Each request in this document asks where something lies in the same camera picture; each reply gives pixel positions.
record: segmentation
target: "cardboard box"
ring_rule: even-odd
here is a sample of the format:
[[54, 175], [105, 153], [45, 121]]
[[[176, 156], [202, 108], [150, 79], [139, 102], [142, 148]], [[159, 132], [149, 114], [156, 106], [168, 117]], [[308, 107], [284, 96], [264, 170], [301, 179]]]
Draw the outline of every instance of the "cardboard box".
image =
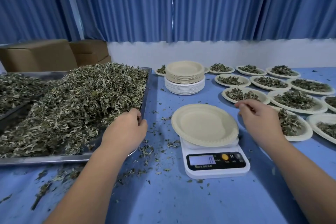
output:
[[79, 67], [97, 64], [109, 55], [107, 44], [102, 40], [85, 39], [71, 42], [70, 47]]
[[98, 61], [98, 64], [105, 64], [107, 62], [110, 62], [111, 63], [111, 56], [107, 56], [106, 58], [104, 58], [103, 60], [101, 61]]
[[7, 72], [69, 71], [78, 67], [66, 39], [4, 45], [0, 47], [0, 60]]

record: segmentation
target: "button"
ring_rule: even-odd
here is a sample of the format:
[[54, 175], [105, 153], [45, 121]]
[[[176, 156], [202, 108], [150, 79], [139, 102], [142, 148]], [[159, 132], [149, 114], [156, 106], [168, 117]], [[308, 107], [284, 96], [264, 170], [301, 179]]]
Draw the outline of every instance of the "button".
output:
[[222, 154], [222, 159], [224, 159], [224, 160], [228, 160], [228, 159], [229, 159], [229, 156], [226, 155], [226, 154]]

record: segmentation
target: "curtain fold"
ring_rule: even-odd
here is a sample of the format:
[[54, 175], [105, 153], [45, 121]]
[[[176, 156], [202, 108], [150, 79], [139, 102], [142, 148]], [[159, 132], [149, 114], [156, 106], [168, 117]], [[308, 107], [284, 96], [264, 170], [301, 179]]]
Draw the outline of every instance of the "curtain fold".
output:
[[172, 41], [172, 0], [76, 0], [84, 37], [105, 41]]
[[0, 44], [79, 39], [69, 0], [0, 0]]
[[252, 40], [263, 1], [173, 0], [173, 39]]
[[265, 0], [257, 39], [336, 37], [336, 0]]

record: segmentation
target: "digital kitchen scale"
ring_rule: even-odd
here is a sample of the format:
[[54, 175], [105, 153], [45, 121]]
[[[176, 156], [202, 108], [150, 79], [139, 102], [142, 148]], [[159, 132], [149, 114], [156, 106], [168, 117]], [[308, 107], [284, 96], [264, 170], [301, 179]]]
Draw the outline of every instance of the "digital kitchen scale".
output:
[[181, 138], [184, 169], [193, 179], [243, 176], [250, 162], [238, 144], [238, 138], [221, 147], [204, 147]]

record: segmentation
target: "black control panel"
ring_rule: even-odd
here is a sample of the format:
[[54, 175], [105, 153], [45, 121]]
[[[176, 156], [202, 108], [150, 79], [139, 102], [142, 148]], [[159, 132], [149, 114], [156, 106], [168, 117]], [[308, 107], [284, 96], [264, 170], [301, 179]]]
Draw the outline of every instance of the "black control panel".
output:
[[239, 152], [220, 152], [187, 155], [187, 164], [190, 170], [211, 170], [243, 168], [246, 162]]

